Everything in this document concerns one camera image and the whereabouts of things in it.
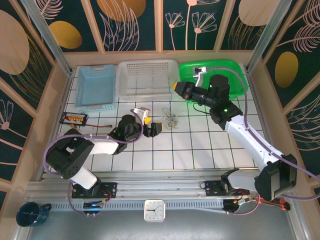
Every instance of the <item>metal frame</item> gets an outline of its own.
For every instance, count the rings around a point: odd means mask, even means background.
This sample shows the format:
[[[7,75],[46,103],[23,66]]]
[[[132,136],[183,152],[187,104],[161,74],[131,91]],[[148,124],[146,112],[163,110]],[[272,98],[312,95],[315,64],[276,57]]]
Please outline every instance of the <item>metal frame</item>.
[[[247,73],[247,79],[248,84],[250,85],[251,92],[253,99],[257,104],[256,109],[258,112],[258,115],[261,116],[260,121],[262,122],[262,128],[265,139],[272,144],[271,138],[270,138],[270,128],[266,122],[266,116],[264,114],[264,111],[261,109],[261,100],[259,96],[256,94],[256,87],[253,81],[253,77],[251,74]],[[305,217],[303,215],[300,203],[296,200],[292,199],[286,199],[288,203],[291,205],[291,210],[289,211],[289,219],[291,221],[294,233],[299,240],[309,240],[310,239],[310,233],[309,229],[305,220]]]
[[[116,182],[116,198],[119,201],[140,201],[152,198],[162,200],[199,200],[207,199],[206,191],[200,187],[204,181],[220,180],[226,169],[211,170],[171,170],[171,171],[112,171],[97,173],[102,182]],[[27,188],[26,201],[67,201],[69,182],[45,173],[41,182],[30,182]],[[210,197],[211,199],[234,199],[234,196]]]
[[[60,46],[56,42],[55,37],[52,35],[47,22],[42,17],[35,1],[32,1],[32,0],[20,0],[20,1],[23,4],[26,12],[29,14],[30,18],[32,19],[34,25],[40,32],[41,36],[47,43],[55,59],[60,64],[65,74],[69,76],[71,74],[71,71],[70,71],[71,67],[69,66]]]
[[[280,0],[273,12],[272,17],[270,18],[269,23],[264,28],[257,44],[254,47],[253,53],[249,59],[247,65],[247,72],[251,74],[259,60],[261,59],[262,54],[267,48],[269,42],[273,38],[275,32],[277,31],[283,17],[289,10],[292,0]]]

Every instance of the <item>blue plastic basket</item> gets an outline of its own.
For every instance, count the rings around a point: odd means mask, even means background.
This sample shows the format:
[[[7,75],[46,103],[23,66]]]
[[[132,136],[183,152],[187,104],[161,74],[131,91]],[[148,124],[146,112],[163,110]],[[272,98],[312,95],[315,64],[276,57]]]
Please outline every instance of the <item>blue plastic basket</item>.
[[[81,67],[76,87],[75,108],[83,114],[115,110],[115,67]]]

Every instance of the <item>dark wallpaper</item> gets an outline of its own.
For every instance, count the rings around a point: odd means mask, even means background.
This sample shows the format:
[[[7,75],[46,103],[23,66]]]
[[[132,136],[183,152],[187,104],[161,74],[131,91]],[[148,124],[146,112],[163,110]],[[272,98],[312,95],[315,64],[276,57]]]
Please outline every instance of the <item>dark wallpaper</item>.
[[[11,181],[33,118],[0,90],[0,178]]]
[[[204,2],[208,4],[189,6],[186,0],[163,1],[163,50],[214,49],[226,0]]]
[[[0,191],[0,211],[1,211],[2,205],[4,204],[6,195],[7,195],[6,192]]]
[[[279,24],[277,30],[276,30],[275,33],[274,33],[272,39],[270,40],[269,44],[268,44],[268,45],[266,46],[266,48],[265,48],[265,50],[264,50],[264,52],[263,52],[263,54],[262,54],[262,57],[263,57],[263,58],[265,58],[265,56],[266,56],[266,54],[268,53],[271,45],[274,43],[275,38],[276,38],[277,35],[279,34],[279,32],[280,32],[280,30],[282,29],[283,25],[285,24],[287,18],[289,17],[289,15],[290,15],[292,9],[294,8],[294,6],[296,5],[297,1],[298,1],[298,0],[292,0],[291,5],[290,5],[288,11],[287,11],[286,14],[284,15],[281,23]]]
[[[262,26],[248,26],[239,18],[239,5],[236,0],[227,26],[221,50],[253,50],[265,29]]]
[[[320,175],[320,85],[286,115],[305,169]]]
[[[266,63],[283,107],[320,71],[320,19],[309,3],[305,1]]]
[[[38,108],[39,101],[41,99],[42,93],[44,91],[45,85],[47,83],[49,74],[52,69],[52,65],[47,59],[47,57],[42,52],[41,48],[38,46],[32,35],[29,33],[20,17],[7,1],[0,2],[0,9],[5,13],[12,16],[24,29],[24,33],[18,32],[17,34],[23,37],[28,41],[29,47],[29,59],[25,69],[19,74],[7,73],[4,70],[0,69],[0,77],[10,85],[19,95],[21,95],[27,103],[29,103],[34,109]],[[7,36],[11,38],[10,41],[14,41],[13,36]],[[20,42],[12,42],[13,47],[15,44],[19,45]],[[8,55],[17,55],[17,59],[23,58],[25,52],[9,52]],[[0,56],[0,58],[7,58],[6,55]]]
[[[127,0],[124,1],[126,8],[119,0],[113,3],[117,7],[113,7],[110,0],[99,2],[106,4],[108,15],[97,0],[90,0],[105,51],[156,50],[154,0]]]
[[[55,0],[49,2],[47,7],[36,4],[49,28],[54,27],[55,31],[51,31],[63,52],[98,51],[80,0]]]

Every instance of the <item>gray floor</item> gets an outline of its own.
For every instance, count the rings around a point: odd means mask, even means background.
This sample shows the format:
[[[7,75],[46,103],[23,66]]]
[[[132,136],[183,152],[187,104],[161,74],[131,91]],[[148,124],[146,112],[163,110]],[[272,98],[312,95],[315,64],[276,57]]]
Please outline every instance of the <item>gray floor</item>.
[[[260,205],[246,216],[171,210],[163,222],[146,222],[142,211],[113,211],[95,218],[51,212],[28,240],[294,240],[287,212]]]

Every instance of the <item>black bracket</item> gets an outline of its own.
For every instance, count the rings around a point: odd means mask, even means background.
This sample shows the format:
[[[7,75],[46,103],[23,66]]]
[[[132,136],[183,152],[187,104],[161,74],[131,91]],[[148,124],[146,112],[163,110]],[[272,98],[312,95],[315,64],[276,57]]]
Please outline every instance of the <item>black bracket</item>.
[[[162,123],[153,122],[151,123],[151,127],[148,127],[147,124],[144,124],[143,126],[143,135],[145,135],[147,138],[155,137],[159,135],[159,133],[162,132]]]
[[[242,196],[250,194],[250,191],[245,189],[233,189],[231,191],[227,191],[220,180],[204,181],[201,183],[200,187],[205,190],[207,197]]]
[[[71,198],[73,199],[105,199],[106,194],[108,198],[110,197],[114,199],[116,198],[117,194],[117,183],[116,182],[101,182],[100,183],[100,189],[97,191],[97,193],[92,196],[90,194],[87,194],[87,191],[80,186],[79,184],[73,185],[73,191]]]

